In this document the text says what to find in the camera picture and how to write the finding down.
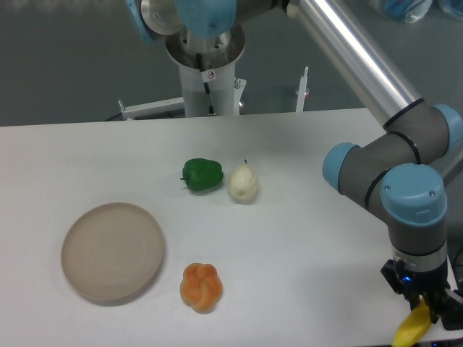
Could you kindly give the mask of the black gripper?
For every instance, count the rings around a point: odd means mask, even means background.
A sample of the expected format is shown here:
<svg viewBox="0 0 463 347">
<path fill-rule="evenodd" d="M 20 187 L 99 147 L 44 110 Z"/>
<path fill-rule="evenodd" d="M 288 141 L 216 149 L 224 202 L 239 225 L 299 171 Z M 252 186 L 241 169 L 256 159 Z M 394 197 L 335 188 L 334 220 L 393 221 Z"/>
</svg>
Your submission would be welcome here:
<svg viewBox="0 0 463 347">
<path fill-rule="evenodd" d="M 381 268 L 392 290 L 402 295 L 413 311 L 424 297 L 431 303 L 430 321 L 441 321 L 445 330 L 462 329 L 462 291 L 451 290 L 447 257 L 394 256 Z"/>
</svg>

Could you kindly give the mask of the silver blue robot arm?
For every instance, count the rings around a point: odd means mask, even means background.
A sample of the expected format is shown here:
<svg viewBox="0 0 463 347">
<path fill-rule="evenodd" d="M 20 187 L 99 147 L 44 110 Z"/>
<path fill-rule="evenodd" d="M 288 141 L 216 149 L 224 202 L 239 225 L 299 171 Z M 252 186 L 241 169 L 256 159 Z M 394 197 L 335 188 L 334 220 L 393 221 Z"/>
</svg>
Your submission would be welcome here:
<svg viewBox="0 0 463 347">
<path fill-rule="evenodd" d="M 369 145 L 335 146 L 324 179 L 388 227 L 393 257 L 382 268 L 392 289 L 431 322 L 462 328 L 462 292 L 447 281 L 443 179 L 431 163 L 462 141 L 462 118 L 429 106 L 337 1 L 128 1 L 140 36 L 165 37 L 180 70 L 187 116 L 239 112 L 234 65 L 245 47 L 242 23 L 275 8 L 300 21 L 385 134 Z"/>
</svg>

